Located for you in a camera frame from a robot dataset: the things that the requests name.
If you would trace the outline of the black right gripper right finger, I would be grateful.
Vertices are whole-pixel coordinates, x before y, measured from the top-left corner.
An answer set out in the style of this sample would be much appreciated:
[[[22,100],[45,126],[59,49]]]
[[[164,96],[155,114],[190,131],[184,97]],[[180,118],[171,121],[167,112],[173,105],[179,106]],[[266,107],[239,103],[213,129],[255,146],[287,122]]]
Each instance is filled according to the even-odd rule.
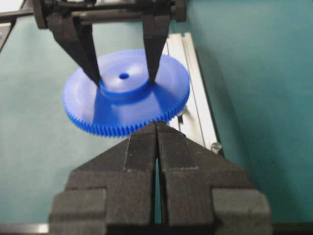
[[[158,122],[163,220],[171,235],[269,235],[271,211],[248,173]]]

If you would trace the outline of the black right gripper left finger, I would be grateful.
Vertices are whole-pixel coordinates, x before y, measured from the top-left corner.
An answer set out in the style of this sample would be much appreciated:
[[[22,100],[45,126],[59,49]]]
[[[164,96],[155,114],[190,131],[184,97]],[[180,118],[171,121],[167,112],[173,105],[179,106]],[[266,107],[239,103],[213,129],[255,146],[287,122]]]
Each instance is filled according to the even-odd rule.
[[[51,235],[150,235],[157,127],[139,131],[73,170],[54,197]]]

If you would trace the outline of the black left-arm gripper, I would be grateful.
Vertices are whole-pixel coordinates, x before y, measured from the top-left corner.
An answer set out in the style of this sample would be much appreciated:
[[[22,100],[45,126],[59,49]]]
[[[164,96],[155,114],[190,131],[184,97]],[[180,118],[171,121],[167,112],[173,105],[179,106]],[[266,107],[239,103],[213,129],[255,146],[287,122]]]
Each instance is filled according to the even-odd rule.
[[[153,85],[169,33],[169,16],[186,21],[185,0],[35,0],[38,28],[48,28],[55,41],[96,86],[101,79],[92,36],[94,23],[140,21]]]

